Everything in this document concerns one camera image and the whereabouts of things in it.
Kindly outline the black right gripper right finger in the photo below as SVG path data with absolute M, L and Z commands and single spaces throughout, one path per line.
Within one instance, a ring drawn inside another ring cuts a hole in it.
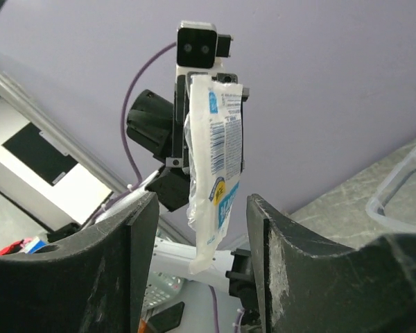
M 264 332 L 416 332 L 416 233 L 354 249 L 258 194 L 246 219 Z

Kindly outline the white gauze dressing packet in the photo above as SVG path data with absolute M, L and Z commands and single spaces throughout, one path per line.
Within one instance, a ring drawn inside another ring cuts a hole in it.
M 220 83 L 209 74 L 189 80 L 184 134 L 189 150 L 187 217 L 196 233 L 195 275 L 207 270 L 229 227 L 243 164 L 243 86 Z

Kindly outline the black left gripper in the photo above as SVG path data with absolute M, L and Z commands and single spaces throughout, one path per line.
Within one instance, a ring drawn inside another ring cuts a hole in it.
M 177 77 L 174 101 L 169 102 L 146 89 L 135 100 L 128 112 L 128 137 L 146 148 L 163 165 L 146 188 L 155 192 L 160 203 L 174 212 L 189 203 L 189 150 L 184 134 L 184 122 L 189 112 L 190 72 Z M 239 83 L 235 74 L 219 73 L 212 78 L 220 83 Z M 243 103 L 249 89 L 243 88 Z

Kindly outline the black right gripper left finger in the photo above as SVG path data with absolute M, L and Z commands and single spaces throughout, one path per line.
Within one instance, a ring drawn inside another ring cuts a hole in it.
M 0 332 L 136 332 L 158 217 L 147 193 L 33 254 L 0 256 Z

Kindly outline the clear plastic medicine box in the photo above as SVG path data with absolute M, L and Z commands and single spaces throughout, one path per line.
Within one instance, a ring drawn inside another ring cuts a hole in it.
M 416 233 L 416 147 L 377 187 L 365 212 L 389 230 Z

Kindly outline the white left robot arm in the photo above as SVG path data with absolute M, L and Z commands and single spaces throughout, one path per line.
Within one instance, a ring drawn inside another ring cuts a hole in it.
M 166 243 L 154 253 L 155 261 L 170 274 L 227 287 L 243 306 L 240 324 L 260 319 L 251 254 L 219 250 L 218 245 L 226 235 L 243 171 L 243 104 L 248 97 L 234 74 L 201 71 L 177 77 L 172 112 L 166 111 L 164 99 L 142 92 L 128 115 L 128 135 L 164 166 L 139 186 L 128 186 L 103 203 L 92 218 L 98 222 L 146 191 L 156 193 L 169 211 L 186 207 L 196 244 Z

